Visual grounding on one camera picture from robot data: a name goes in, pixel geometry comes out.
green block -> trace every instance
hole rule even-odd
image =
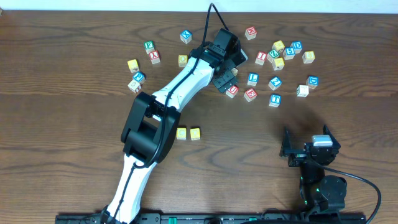
[[[151,49],[151,48],[154,48],[155,45],[154,45],[154,42],[150,40],[150,41],[144,43],[144,47],[145,47],[145,49]]]
[[[279,57],[279,53],[276,50],[271,50],[268,54],[271,55],[272,58]]]
[[[177,224],[177,218],[169,218],[169,224]]]

letter on block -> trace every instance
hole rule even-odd
[[[134,72],[138,72],[138,71],[139,71],[137,59],[130,60],[130,61],[127,62],[127,64],[129,65],[129,69],[130,69],[130,72],[131,72],[131,73],[134,73]]]
[[[281,96],[272,94],[269,98],[269,106],[278,107],[280,105],[281,99]]]
[[[318,86],[318,77],[309,76],[307,79],[307,86],[311,89],[315,89]]]
[[[276,70],[281,70],[285,66],[285,62],[283,58],[276,58],[274,62],[272,63],[272,67],[274,68],[274,71]]]
[[[187,139],[187,129],[186,128],[177,128],[177,139],[178,140],[186,140]]]
[[[185,67],[188,63],[188,55],[179,55],[178,56],[178,65],[179,67]]]
[[[153,41],[148,41],[144,43],[144,47],[145,47],[145,51],[147,52],[147,54],[154,52],[155,51],[155,45]]]
[[[257,97],[257,92],[256,92],[253,88],[250,88],[248,91],[245,91],[245,92],[244,92],[243,97],[244,97],[248,102],[250,102],[250,101],[256,99],[256,97]]]
[[[266,61],[266,57],[267,57],[267,53],[259,52],[257,54],[256,63],[259,65],[263,65],[264,62]]]
[[[256,73],[249,73],[248,85],[256,86],[259,81],[259,75]]]
[[[238,90],[239,90],[239,87],[237,87],[236,85],[233,85],[233,86],[231,86],[231,88],[229,88],[227,91],[226,91],[226,95],[227,96],[229,96],[229,97],[231,97],[231,98],[234,98],[235,96],[236,96],[236,94],[238,93]]]
[[[304,63],[312,63],[315,60],[315,54],[311,52],[304,52],[303,54],[303,62]]]
[[[152,62],[152,64],[156,64],[156,63],[160,62],[160,57],[159,57],[159,53],[157,50],[149,53],[149,57],[150,57],[150,62]]]
[[[296,54],[300,53],[301,50],[303,49],[303,45],[301,44],[300,41],[293,42],[290,47],[293,47],[294,53],[296,53]]]
[[[279,57],[279,53],[276,50],[271,50],[270,52],[268,52],[267,54],[267,59],[270,63],[274,62],[275,58]]]
[[[131,80],[131,82],[128,84],[128,87],[134,93],[138,93],[138,91],[141,89],[141,85],[135,80]]]
[[[238,69],[236,69],[236,68],[232,68],[231,72],[232,72],[232,74],[234,74],[234,76],[238,75]]]
[[[281,86],[281,84],[282,80],[278,77],[274,77],[269,81],[268,86],[271,88],[271,90],[276,90]]]
[[[285,45],[281,40],[278,40],[272,45],[272,49],[278,51],[278,53],[282,53],[285,49]]]
[[[145,82],[145,75],[141,72],[137,72],[135,75],[132,76],[132,79],[142,85]]]
[[[307,85],[299,85],[299,86],[297,87],[297,96],[306,97],[306,96],[308,96],[308,93],[309,93],[309,92],[310,92],[310,91],[309,91]]]
[[[294,52],[293,47],[286,47],[284,50],[284,59],[285,60],[293,59],[295,54],[296,53]]]
[[[191,140],[200,140],[200,129],[192,128],[191,129]]]
[[[246,32],[244,33],[244,35],[246,36],[246,38],[248,40],[254,39],[254,38],[256,38],[257,30],[254,27],[249,27],[246,29]]]
[[[189,43],[192,40],[192,34],[191,32],[189,32],[188,30],[184,30],[182,31],[181,35],[180,35],[180,39],[182,40],[182,42],[184,42],[185,44]]]

wood grain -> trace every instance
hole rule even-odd
[[[164,212],[262,212],[296,209],[299,170],[278,156],[282,128],[301,146],[327,124],[342,145],[331,167],[375,182],[383,195],[374,223],[398,219],[398,17],[376,14],[223,13],[249,61],[232,100],[209,85],[186,106],[180,124],[200,126],[201,141],[176,141],[148,181],[142,207]],[[138,59],[146,93],[166,85],[203,35],[204,13],[7,11],[0,17],[0,223],[53,223],[59,213],[92,213],[114,196],[123,167],[121,130],[135,95],[127,61]],[[255,26],[254,40],[244,37]],[[208,40],[221,27],[210,18]],[[179,33],[189,29],[185,45]],[[161,63],[143,42],[152,39]],[[274,41],[301,40],[282,71],[254,64]],[[246,102],[249,72],[259,96]],[[268,107],[269,79],[283,85]],[[295,96],[308,75],[320,86]],[[347,179],[347,212],[367,216],[369,186]]]

letter cube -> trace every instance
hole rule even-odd
[[[187,139],[187,129],[186,128],[177,128],[177,139],[178,140],[186,140]]]
[[[299,86],[297,87],[297,96],[306,97],[306,96],[308,96],[308,93],[309,93],[309,92],[310,92],[310,91],[309,91],[307,85],[299,85]]]
[[[285,49],[285,45],[281,40],[278,40],[272,45],[272,49],[278,51],[278,53],[282,53]]]
[[[283,58],[276,58],[272,63],[272,67],[274,71],[281,70],[285,66],[285,62]]]
[[[296,53],[296,54],[300,53],[301,50],[303,49],[303,45],[301,44],[300,41],[293,42],[290,47],[293,47],[294,53]]]
[[[279,57],[279,53],[276,50],[271,50],[270,52],[268,52],[267,54],[267,59],[270,63],[274,62],[275,58]]]
[[[188,63],[188,55],[179,55],[178,56],[178,65],[179,67],[185,67]]]
[[[238,69],[236,69],[236,68],[232,68],[231,72],[232,72],[232,74],[234,74],[234,76],[238,75]]]
[[[231,88],[229,88],[227,91],[226,91],[226,95],[227,96],[229,96],[229,97],[231,97],[231,98],[234,98],[235,96],[236,96],[236,94],[238,93],[238,90],[239,90],[239,87],[237,87],[236,85],[233,85],[233,86],[231,86]]]
[[[132,76],[132,79],[138,82],[140,85],[144,84],[145,82],[145,75],[141,72],[137,72],[135,75]]]
[[[200,140],[200,129],[192,128],[191,129],[191,140]]]
[[[249,27],[246,29],[246,32],[244,33],[244,35],[246,36],[246,38],[248,40],[254,39],[254,38],[256,38],[257,30],[254,27]]]
[[[244,92],[243,97],[244,97],[248,102],[250,102],[250,101],[256,99],[256,97],[257,97],[257,92],[256,92],[253,88],[250,88],[248,91],[245,91],[245,92]]]
[[[278,77],[274,77],[269,81],[268,86],[269,88],[271,88],[271,90],[276,90],[281,86],[281,84],[282,80],[279,79]]]
[[[131,80],[131,82],[128,84],[128,87],[134,93],[138,93],[138,91],[141,89],[141,85],[135,80]]]
[[[256,86],[259,81],[259,75],[256,73],[249,73],[248,85]]]
[[[263,65],[264,62],[266,61],[266,57],[267,57],[267,53],[259,52],[257,54],[256,63],[259,65]]]
[[[307,79],[307,86],[311,89],[315,89],[318,86],[318,77],[309,76]]]
[[[149,53],[149,57],[150,57],[150,62],[152,62],[152,64],[156,64],[156,63],[160,62],[160,57],[159,57],[159,53],[157,50]]]
[[[134,73],[134,72],[138,72],[138,71],[139,71],[137,59],[130,60],[130,61],[127,62],[127,64],[129,65],[129,69],[130,69],[130,72],[131,72],[131,73]]]
[[[147,52],[147,54],[154,52],[155,51],[155,45],[153,41],[147,41],[144,43],[144,47],[145,47],[145,51]]]
[[[182,42],[187,44],[192,40],[192,34],[188,30],[184,30],[184,31],[182,31],[180,38],[181,38]]]
[[[303,62],[304,63],[312,63],[315,60],[315,54],[311,52],[304,52],[303,54]]]
[[[272,94],[269,98],[269,106],[278,107],[280,102],[282,101],[282,97],[276,94]]]
[[[295,54],[296,53],[294,53],[293,47],[286,47],[284,50],[284,59],[285,60],[293,59]]]

white backdrop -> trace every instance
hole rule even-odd
[[[1,0],[3,9],[207,11],[201,0]],[[398,0],[215,0],[223,12],[398,13]]]

